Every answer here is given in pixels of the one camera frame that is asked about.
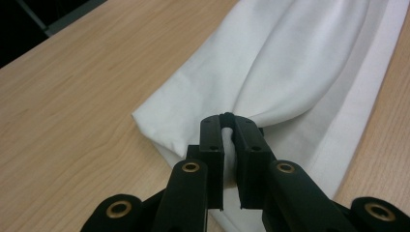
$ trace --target white fabric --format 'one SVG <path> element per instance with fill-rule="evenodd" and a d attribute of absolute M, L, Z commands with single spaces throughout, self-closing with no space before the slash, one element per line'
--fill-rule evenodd
<path fill-rule="evenodd" d="M 333 196 L 387 69 L 409 0 L 243 0 L 133 117 L 170 165 L 226 111 L 265 127 L 277 157 Z M 226 189 L 226 231 L 264 231 Z"/>
<path fill-rule="evenodd" d="M 236 187 L 236 152 L 232 141 L 233 129 L 223 128 L 222 134 L 224 161 L 223 161 L 223 188 Z"/>

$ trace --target screw hole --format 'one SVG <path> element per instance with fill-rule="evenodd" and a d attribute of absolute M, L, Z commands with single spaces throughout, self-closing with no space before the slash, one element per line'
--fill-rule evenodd
<path fill-rule="evenodd" d="M 384 220 L 384 221 L 394 221 L 395 214 L 388 208 L 377 204 L 377 203 L 367 203 L 365 204 L 366 211 L 375 218 Z"/>
<path fill-rule="evenodd" d="M 105 213 L 109 218 L 122 218 L 130 212 L 131 208 L 130 201 L 121 200 L 112 203 Z"/>
<path fill-rule="evenodd" d="M 182 170 L 185 172 L 195 172 L 199 170 L 199 164 L 196 162 L 188 162 L 182 166 Z"/>
<path fill-rule="evenodd" d="M 293 173 L 295 171 L 295 167 L 285 162 L 279 163 L 277 169 L 284 173 Z"/>

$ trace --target dark background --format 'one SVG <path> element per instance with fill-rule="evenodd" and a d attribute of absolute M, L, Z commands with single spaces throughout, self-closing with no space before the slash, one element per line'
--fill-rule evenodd
<path fill-rule="evenodd" d="M 24 0 L 45 25 L 53 23 L 86 1 Z M 48 38 L 15 0 L 0 0 L 0 28 L 0 68 Z"/>

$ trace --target wooden table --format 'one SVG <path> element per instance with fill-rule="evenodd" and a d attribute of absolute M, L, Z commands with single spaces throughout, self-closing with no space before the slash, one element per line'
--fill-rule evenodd
<path fill-rule="evenodd" d="M 170 168 L 131 113 L 234 4 L 109 0 L 0 70 L 0 231 L 78 231 L 107 196 L 163 189 Z M 336 201 L 373 195 L 410 214 L 409 100 L 407 17 Z"/>

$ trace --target black plastic part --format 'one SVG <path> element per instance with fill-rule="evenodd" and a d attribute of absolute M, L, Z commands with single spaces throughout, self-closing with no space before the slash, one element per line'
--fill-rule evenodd
<path fill-rule="evenodd" d="M 298 164 L 273 161 L 267 182 L 291 231 L 357 231 Z"/>
<path fill-rule="evenodd" d="M 262 212 L 262 222 L 267 232 L 290 232 L 283 214 L 272 194 L 267 193 Z"/>
<path fill-rule="evenodd" d="M 338 210 L 347 218 L 350 220 L 350 210 L 347 209 L 346 207 L 338 204 L 335 201 L 332 201 L 332 203 L 338 208 Z"/>
<path fill-rule="evenodd" d="M 205 162 L 208 173 L 208 209 L 223 210 L 223 162 L 224 150 L 220 116 L 201 121 L 199 145 L 189 145 L 187 159 Z"/>
<path fill-rule="evenodd" d="M 157 214 L 158 207 L 161 203 L 163 193 L 165 189 L 159 191 L 157 194 L 151 196 L 144 202 L 142 202 L 142 216 L 141 216 L 141 226 L 138 226 L 138 231 L 149 232 L 152 230 L 154 225 L 154 219 Z"/>
<path fill-rule="evenodd" d="M 361 231 L 408 232 L 410 217 L 389 202 L 361 197 L 352 202 L 352 221 Z"/>
<path fill-rule="evenodd" d="M 231 128 L 235 130 L 235 115 L 233 113 L 226 112 L 220 114 L 220 127 L 221 128 Z"/>
<path fill-rule="evenodd" d="M 237 154 L 237 184 L 241 208 L 262 209 L 266 194 L 265 173 L 274 153 L 255 123 L 235 117 L 233 135 Z"/>
<path fill-rule="evenodd" d="M 133 232 L 141 228 L 142 203 L 132 195 L 105 199 L 88 218 L 81 232 Z"/>
<path fill-rule="evenodd" d="M 206 231 L 207 225 L 206 164 L 198 159 L 178 162 L 157 210 L 153 232 Z"/>

